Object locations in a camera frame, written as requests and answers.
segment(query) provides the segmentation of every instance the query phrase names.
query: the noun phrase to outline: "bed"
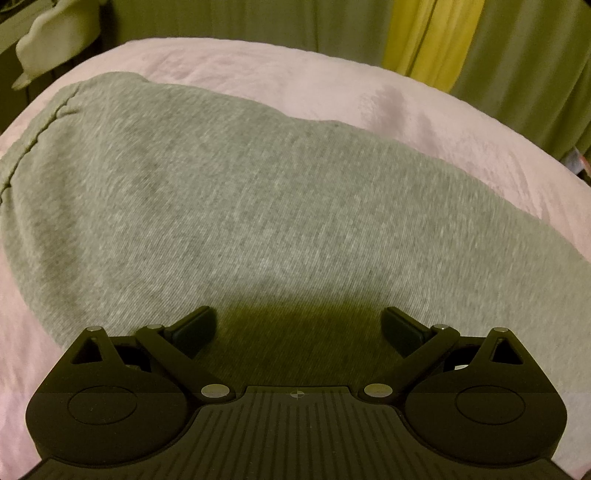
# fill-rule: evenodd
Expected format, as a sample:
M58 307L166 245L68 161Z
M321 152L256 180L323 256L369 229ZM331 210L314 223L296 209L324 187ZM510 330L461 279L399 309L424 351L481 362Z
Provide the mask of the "bed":
M470 105L396 73L269 44L211 38L128 42L87 60L47 88L1 135L0 157L60 89L106 72L134 72L154 83L200 87L252 100L296 119L342 122L396 140L462 170L516 209L551 227L572 247L572 256L585 262L578 264L581 271L586 272L591 262L591 189L524 137ZM418 171L417 175L428 177L430 172ZM554 252L540 255L551 257ZM586 278L575 279L575 283ZM7 254L0 249L2 480L19 478L40 460L28 436L24 413L67 345L65 338L48 332L21 293ZM585 288L581 285L571 294L580 299ZM441 323L424 318L431 324ZM483 327L498 324L496 319L488 320L492 323L475 321L473 327L450 323L463 335L484 336L487 330ZM555 385L561 380L559 365L576 371L576 378L564 384L568 387L561 384L557 388L569 420L553 457L576 479L591 468L591 374L582 364L589 359L584 346L591 341L591 320L587 316L586 321L578 321L576 330L570 329L560 341L556 330L537 327L537 333L526 333L526 325L502 321ZM564 323L572 325L566 319ZM541 358L550 345L556 347L555 352Z

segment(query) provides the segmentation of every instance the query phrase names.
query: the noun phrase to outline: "yellow curtain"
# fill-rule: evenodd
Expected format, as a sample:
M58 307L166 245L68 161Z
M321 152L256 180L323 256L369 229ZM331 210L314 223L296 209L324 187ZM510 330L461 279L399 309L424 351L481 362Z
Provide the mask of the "yellow curtain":
M485 0L394 0L382 67L449 93Z

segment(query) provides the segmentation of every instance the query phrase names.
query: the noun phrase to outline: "fabric seam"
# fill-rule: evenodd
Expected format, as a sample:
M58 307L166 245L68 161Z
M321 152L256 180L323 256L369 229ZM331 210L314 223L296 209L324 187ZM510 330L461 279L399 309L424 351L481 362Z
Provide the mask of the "fabric seam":
M23 152L23 153L20 155L20 157L18 158L18 160L15 162L15 164L14 164L14 167L13 167L12 171L9 173L9 175L8 175L8 178L7 178L6 182L4 183L4 185L2 185L2 189L0 190L0 205L2 205L2 194L4 193L4 191L6 191L6 190L8 190L9 188L11 188L11 187L12 187L12 185L11 185L11 180L12 180L12 177L14 177L14 174L17 172L17 168L18 168L18 166L20 165L20 163L21 163L21 160L23 159L23 157L24 157L25 155L27 155L27 154L28 154L28 153L29 153L29 152L30 152L30 151L33 149L33 147L34 147L35 145L37 145L37 142L38 142L39 135L41 135L41 134L42 134L42 133L43 133L45 130L47 130L47 129L50 127L50 125L51 125L51 124L52 124L52 123L53 123L55 120L57 120L57 114L60 112L60 109L62 109L63 107L65 107L65 106L67 105L67 103L68 103L68 102L69 102L71 99L73 99L73 98L76 96L76 94L78 93L78 90L79 90L79 88L80 88L80 86L79 86L79 85L77 85L77 86L76 86L76 90L74 91L74 93L72 93L72 94L71 94L71 95L70 95L68 98L66 98L66 99L64 100L64 102L63 102L61 105L59 105L59 106L56 108L56 111L55 111L55 112L53 113L53 115L50 117L49 121L47 122L47 125L45 125L45 126L43 127L43 129L41 129L41 130L39 130L39 131L37 132L37 134L36 134L36 135L35 135L35 137L33 138L33 141L31 142L31 145L29 145L29 146L28 146L28 147L25 149L25 151L24 151L24 152Z

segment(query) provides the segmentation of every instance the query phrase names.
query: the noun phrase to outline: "pink blanket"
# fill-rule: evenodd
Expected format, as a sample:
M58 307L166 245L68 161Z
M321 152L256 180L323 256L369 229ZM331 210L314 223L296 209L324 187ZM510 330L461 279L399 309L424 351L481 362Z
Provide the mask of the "pink blanket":
M524 137L415 80L284 47L209 38L127 43L79 65L35 99L0 136L0 157L61 87L113 71L195 85L294 117L334 119L394 138L480 179L553 226L591 261L591 189ZM14 480L40 460L24 413L62 351L20 297L1 244L0 305L0 478ZM574 410L565 403L570 418ZM588 416L584 405L579 414ZM576 431L576 421L569 425L554 461L579 479L591 468L591 434Z

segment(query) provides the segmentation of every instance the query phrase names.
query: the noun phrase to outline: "gray knit fabric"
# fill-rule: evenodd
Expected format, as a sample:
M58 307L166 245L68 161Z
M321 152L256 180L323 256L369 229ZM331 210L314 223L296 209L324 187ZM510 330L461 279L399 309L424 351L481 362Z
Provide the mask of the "gray knit fabric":
M234 385L359 388L400 357L395 305L463 335L513 330L559 391L591 392L591 265L444 161L334 121L106 73L65 87L0 163L20 292L69 346L200 305L197 357Z

